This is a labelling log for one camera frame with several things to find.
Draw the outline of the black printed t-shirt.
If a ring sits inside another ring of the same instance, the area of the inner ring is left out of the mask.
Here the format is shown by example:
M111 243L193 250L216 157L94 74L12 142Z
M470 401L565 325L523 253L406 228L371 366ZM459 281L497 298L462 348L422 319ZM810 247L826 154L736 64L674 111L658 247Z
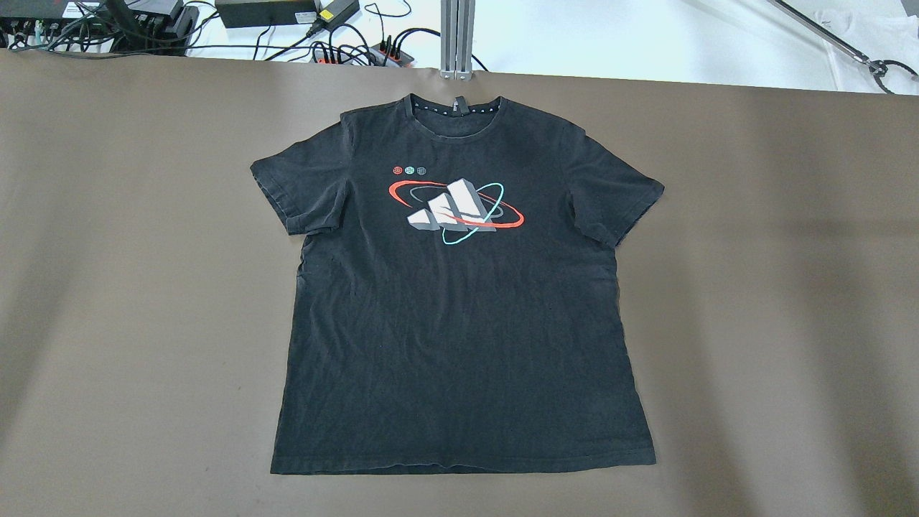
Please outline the black printed t-shirt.
M656 463L616 251L662 183L554 114L414 94L251 174L303 238L271 473Z

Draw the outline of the red grey power strip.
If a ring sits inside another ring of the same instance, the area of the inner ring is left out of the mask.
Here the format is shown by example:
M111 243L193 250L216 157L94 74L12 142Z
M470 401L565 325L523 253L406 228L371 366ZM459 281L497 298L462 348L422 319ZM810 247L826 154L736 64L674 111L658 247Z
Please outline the red grey power strip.
M368 48L365 45L348 44L332 46L324 42L313 44L306 59L313 63L375 67L411 67L416 62L416 59L407 52L391 50L387 54L378 45Z

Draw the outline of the black power adapter brick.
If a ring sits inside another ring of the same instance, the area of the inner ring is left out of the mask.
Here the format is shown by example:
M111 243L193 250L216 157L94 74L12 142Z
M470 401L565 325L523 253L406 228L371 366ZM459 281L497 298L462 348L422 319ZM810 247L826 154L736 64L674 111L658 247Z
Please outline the black power adapter brick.
M227 29L309 25L317 19L319 1L214 1Z

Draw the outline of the metal reacher grabber stick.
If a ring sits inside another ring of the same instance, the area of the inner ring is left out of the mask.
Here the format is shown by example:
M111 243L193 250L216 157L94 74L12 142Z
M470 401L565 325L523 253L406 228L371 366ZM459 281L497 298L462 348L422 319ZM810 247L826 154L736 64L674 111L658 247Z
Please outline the metal reacher grabber stick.
M791 19L794 19L797 23L801 24L802 27L806 27L807 30L813 32L814 35L821 38L824 42L830 44L834 49L840 50L843 55L846 55L855 63L862 65L864 69L869 72L870 77L876 82L880 90L883 93L895 95L895 92L888 88L884 82L887 74L890 72L892 67L902 69L909 75L910 81L917 84L918 75L917 72L912 69L909 65L906 65L904 62L896 60L873 60L869 55L862 52L862 50L857 49L855 46L851 45L844 39L841 39L833 32L830 32L826 27L817 23L810 17L807 17L806 14L801 13L801 11L794 9L791 4L788 4L785 1L768 1L769 4L772 4L776 9L781 10L784 14L787 14Z

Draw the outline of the white cloth on side table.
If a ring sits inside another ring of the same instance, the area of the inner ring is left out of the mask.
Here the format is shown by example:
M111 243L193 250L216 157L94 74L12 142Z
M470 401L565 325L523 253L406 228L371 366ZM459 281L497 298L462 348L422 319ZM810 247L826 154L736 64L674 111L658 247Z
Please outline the white cloth on side table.
M873 60L905 63L917 71L918 39L916 14L908 17L882 17L861 11L822 9L813 19L824 29L869 55ZM869 69L824 43L837 91L882 93Z

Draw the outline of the aluminium frame post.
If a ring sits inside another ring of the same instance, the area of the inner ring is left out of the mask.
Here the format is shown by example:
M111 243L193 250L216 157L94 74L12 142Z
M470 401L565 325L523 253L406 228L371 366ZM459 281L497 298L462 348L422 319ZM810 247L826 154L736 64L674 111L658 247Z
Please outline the aluminium frame post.
M472 39L475 1L450 0L440 3L441 78L472 79Z

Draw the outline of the black network switch box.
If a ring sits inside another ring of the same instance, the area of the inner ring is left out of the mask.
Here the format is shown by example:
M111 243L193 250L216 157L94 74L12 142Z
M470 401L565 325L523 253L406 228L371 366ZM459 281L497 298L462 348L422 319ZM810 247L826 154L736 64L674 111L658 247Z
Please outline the black network switch box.
M200 1L3 1L2 48L184 55L202 29Z

